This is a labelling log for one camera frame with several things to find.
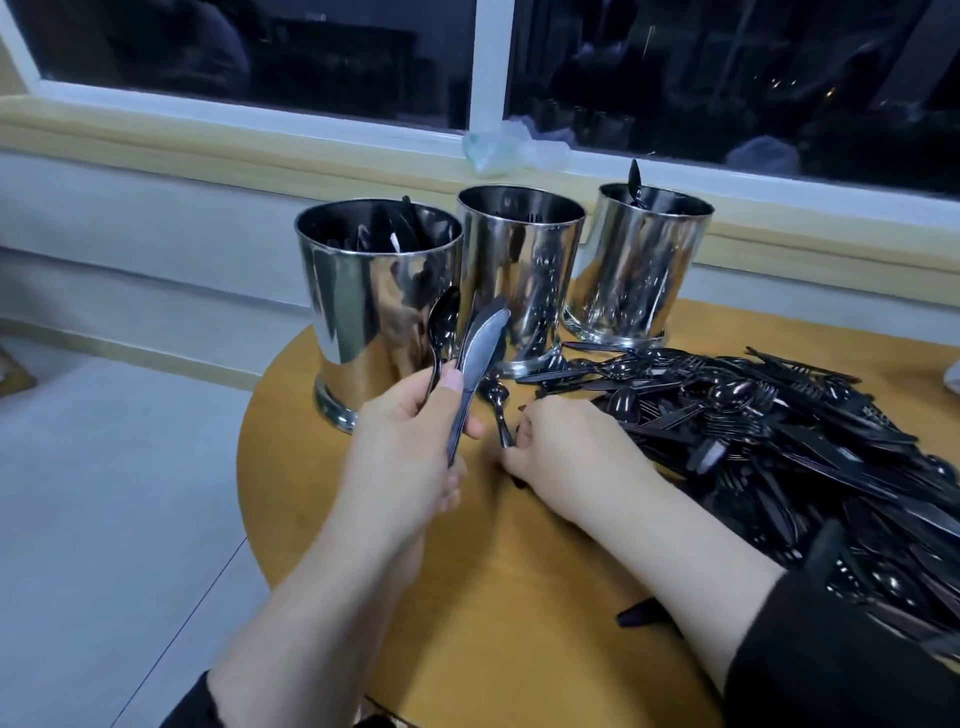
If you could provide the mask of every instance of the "window glass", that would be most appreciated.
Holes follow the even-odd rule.
[[[48,79],[464,129],[475,0],[8,0]]]
[[[957,0],[516,0],[540,135],[960,196]]]

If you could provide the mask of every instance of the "round wooden table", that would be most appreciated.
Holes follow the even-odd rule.
[[[677,301],[670,345],[708,354],[750,345],[862,376],[862,388],[924,449],[960,461],[960,398],[942,384],[958,349],[690,301]],[[264,374],[240,431],[240,507],[271,586],[324,522],[349,445],[317,412],[319,366],[308,328]],[[533,391],[515,386],[508,407]],[[488,406],[477,401],[473,411],[494,435]],[[672,629],[614,623],[646,590],[515,488],[492,465],[491,447],[493,439],[462,444],[463,502],[430,527],[371,697],[424,728],[721,725],[715,692]]]

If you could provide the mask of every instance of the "metal cylinder container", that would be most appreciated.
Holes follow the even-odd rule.
[[[303,270],[314,310],[321,412],[352,432],[363,403],[432,361],[426,324],[433,303],[460,277],[463,228],[434,207],[414,205],[435,247],[416,253],[358,253],[342,242],[371,224],[389,200],[346,200],[297,218]]]
[[[564,307],[564,325],[584,341],[661,343],[713,214],[703,200],[657,187],[642,187],[640,201],[632,204],[626,184],[600,187]]]
[[[457,197],[464,223],[460,336],[504,295],[510,308],[504,376],[542,369],[560,347],[559,314],[587,213],[540,189],[488,184]]]

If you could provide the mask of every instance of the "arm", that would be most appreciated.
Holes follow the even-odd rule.
[[[783,569],[660,477],[584,400],[528,406],[508,471],[607,548],[666,607],[728,726],[946,726],[960,680],[916,644]]]
[[[645,470],[620,476],[623,492],[596,503],[581,526],[657,595],[722,692],[783,569]]]
[[[717,689],[783,569],[664,480],[586,400],[528,406],[504,466],[642,581]]]
[[[459,500],[465,469],[447,467],[446,441],[463,375],[444,371],[420,410],[430,374],[364,406],[317,540],[209,672],[227,728],[352,725],[394,607],[420,570],[423,531]],[[468,421],[467,433],[479,436],[479,424]],[[173,724],[196,713],[178,709]]]
[[[336,525],[210,671],[226,726],[352,725],[404,584],[391,573],[389,545]]]

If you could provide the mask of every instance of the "right hand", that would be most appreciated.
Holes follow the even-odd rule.
[[[568,521],[586,528],[598,508],[615,507],[639,479],[660,480],[616,420],[589,400],[545,397],[521,414],[516,447],[501,451],[503,467]]]

